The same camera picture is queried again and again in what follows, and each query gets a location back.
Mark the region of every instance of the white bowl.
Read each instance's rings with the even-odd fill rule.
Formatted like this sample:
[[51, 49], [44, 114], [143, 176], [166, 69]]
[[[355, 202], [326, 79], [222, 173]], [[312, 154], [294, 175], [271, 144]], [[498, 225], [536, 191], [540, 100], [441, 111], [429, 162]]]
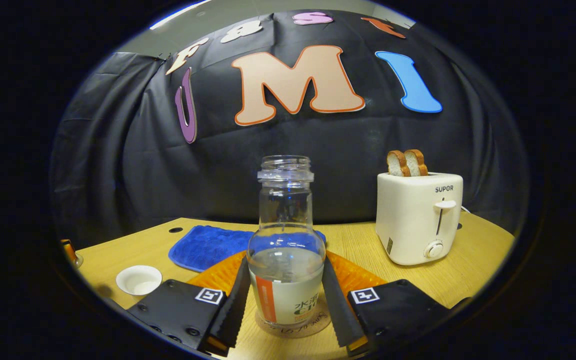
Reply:
[[144, 296], [162, 284], [162, 273], [152, 266], [135, 265], [119, 272], [115, 281], [121, 291], [131, 296]]

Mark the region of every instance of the bread slice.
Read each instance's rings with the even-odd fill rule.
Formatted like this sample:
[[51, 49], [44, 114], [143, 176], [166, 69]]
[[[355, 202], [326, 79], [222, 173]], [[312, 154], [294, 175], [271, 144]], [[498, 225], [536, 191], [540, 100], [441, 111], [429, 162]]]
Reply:
[[410, 176], [410, 169], [406, 164], [406, 157], [399, 150], [388, 152], [388, 173], [394, 176]]
[[410, 170], [410, 176], [426, 176], [428, 175], [428, 167], [424, 164], [424, 155], [416, 148], [406, 150], [404, 152], [406, 158], [406, 165]]

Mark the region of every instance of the white label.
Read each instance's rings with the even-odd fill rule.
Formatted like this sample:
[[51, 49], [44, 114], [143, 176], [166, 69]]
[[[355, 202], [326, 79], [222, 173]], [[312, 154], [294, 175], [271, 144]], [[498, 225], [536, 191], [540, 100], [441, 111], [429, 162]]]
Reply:
[[299, 282], [272, 282], [250, 271], [257, 308], [266, 321], [281, 325], [308, 319], [317, 305], [323, 266], [311, 278]]

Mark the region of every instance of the glass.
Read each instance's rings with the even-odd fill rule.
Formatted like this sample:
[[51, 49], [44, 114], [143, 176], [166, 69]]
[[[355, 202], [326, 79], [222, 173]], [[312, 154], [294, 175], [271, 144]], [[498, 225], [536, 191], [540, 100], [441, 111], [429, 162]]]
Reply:
[[258, 180], [259, 230], [247, 260], [258, 314], [279, 328], [310, 321], [322, 284], [326, 249], [313, 230], [310, 159], [266, 156]]

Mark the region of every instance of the toaster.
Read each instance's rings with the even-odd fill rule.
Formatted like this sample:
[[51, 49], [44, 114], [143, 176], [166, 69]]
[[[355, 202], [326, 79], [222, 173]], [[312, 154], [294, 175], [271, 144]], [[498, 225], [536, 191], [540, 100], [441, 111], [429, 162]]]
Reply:
[[443, 258], [453, 246], [462, 209], [464, 179], [452, 173], [377, 175], [375, 232], [396, 264]]

